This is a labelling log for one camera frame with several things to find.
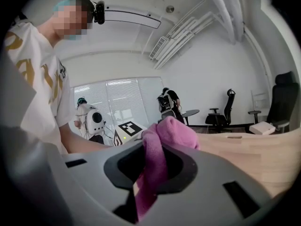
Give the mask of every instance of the round table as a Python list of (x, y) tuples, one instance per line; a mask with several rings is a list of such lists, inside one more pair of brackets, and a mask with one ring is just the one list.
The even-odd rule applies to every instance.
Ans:
[(185, 120), (186, 120), (186, 122), (187, 122), (187, 126), (189, 126), (189, 123), (188, 123), (188, 117), (189, 117), (189, 116), (192, 116), (192, 115), (195, 115), (195, 114), (197, 114), (197, 113), (199, 113), (199, 110), (190, 110), (190, 111), (186, 111), (185, 114), (182, 114), (182, 115), (181, 115), (183, 118), (185, 118)]

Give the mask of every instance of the person in background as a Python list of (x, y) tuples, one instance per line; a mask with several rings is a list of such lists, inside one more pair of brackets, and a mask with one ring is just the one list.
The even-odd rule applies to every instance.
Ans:
[(166, 87), (163, 89), (162, 95), (164, 95), (166, 91), (168, 91), (167, 94), (169, 94), (169, 96), (171, 97), (171, 99), (174, 102), (174, 106), (172, 107), (172, 110), (175, 113), (176, 118), (180, 122), (182, 122), (183, 124), (185, 124), (184, 118), (181, 116), (181, 113), (180, 113), (180, 110), (179, 110), (179, 107), (181, 105), (181, 101), (180, 101), (178, 95), (173, 90), (171, 90), (169, 88), (166, 88)]
[(94, 5), (90, 0), (64, 0), (40, 26), (19, 17), (4, 40), (8, 57), (35, 92), (21, 129), (57, 146), (60, 153), (85, 153), (107, 148), (73, 133), (74, 117), (66, 68), (53, 47), (63, 39), (74, 40), (90, 27)]
[(79, 129), (80, 135), (89, 141), (103, 144), (103, 137), (101, 135), (91, 135), (87, 129), (86, 115), (91, 109), (95, 107), (89, 105), (84, 97), (77, 100), (77, 110), (75, 113), (76, 119), (74, 121), (75, 127)]

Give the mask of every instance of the purple fabric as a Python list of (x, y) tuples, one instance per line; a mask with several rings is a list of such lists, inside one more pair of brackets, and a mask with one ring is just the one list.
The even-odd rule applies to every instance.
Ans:
[(171, 116), (143, 132), (145, 168), (137, 180), (139, 192), (135, 197), (139, 221), (155, 202), (157, 186), (167, 181), (167, 165), (161, 142), (199, 149), (197, 134)]

